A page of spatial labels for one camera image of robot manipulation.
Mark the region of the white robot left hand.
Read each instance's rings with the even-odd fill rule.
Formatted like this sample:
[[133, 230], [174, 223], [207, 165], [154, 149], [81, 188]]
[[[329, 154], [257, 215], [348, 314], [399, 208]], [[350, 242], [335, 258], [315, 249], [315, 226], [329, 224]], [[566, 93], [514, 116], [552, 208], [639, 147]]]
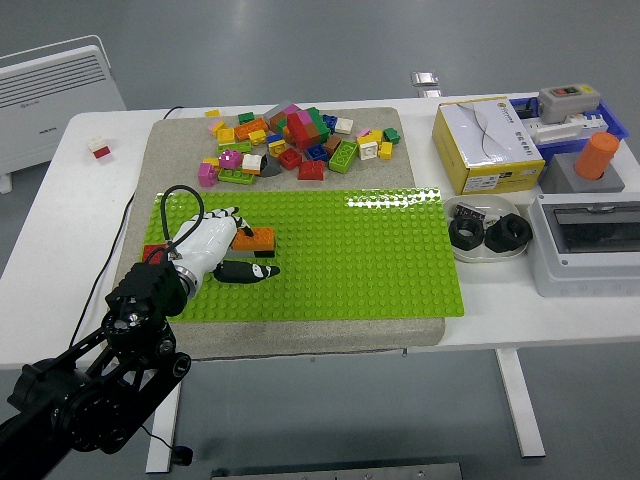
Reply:
[[198, 226], [199, 216], [195, 215], [180, 227], [177, 236], [184, 240], [177, 246], [178, 258], [173, 263], [189, 299], [196, 296], [207, 273], [219, 282], [237, 284], [257, 283], [280, 274], [277, 266], [224, 260], [238, 230], [254, 236], [246, 220], [236, 216], [238, 211], [238, 207], [215, 209], [205, 212]]

